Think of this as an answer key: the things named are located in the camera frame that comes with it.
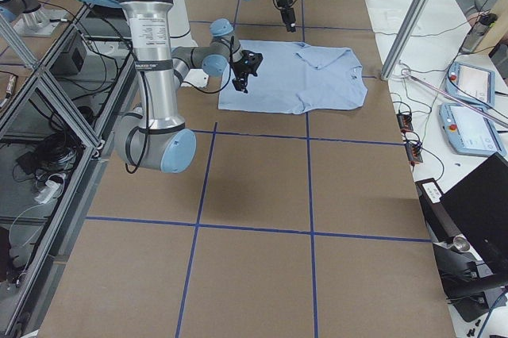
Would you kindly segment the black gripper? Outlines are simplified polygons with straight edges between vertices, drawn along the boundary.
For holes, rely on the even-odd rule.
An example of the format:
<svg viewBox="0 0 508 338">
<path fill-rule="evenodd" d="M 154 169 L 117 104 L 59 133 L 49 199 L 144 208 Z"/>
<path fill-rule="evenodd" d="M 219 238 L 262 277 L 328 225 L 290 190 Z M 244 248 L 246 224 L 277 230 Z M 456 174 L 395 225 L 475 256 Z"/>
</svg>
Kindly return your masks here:
<svg viewBox="0 0 508 338">
<path fill-rule="evenodd" d="M 257 76 L 258 55 L 243 54 L 242 57 L 233 63 L 235 79 L 232 81 L 236 91 L 248 93 L 248 76 Z"/>
<path fill-rule="evenodd" d="M 275 0 L 275 5 L 279 9 L 282 21 L 289 33 L 296 32 L 296 17 L 293 9 L 293 0 Z"/>
</svg>

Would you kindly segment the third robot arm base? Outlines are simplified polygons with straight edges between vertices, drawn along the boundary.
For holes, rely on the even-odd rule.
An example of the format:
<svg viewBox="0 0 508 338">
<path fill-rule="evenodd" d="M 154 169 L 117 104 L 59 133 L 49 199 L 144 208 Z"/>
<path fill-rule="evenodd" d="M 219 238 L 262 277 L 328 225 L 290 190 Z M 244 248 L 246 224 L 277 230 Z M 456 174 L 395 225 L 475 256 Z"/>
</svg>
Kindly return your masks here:
<svg viewBox="0 0 508 338">
<path fill-rule="evenodd" d="M 1 15 L 20 36 L 49 37 L 67 20 L 66 10 L 46 9 L 39 0 L 1 0 Z"/>
</svg>

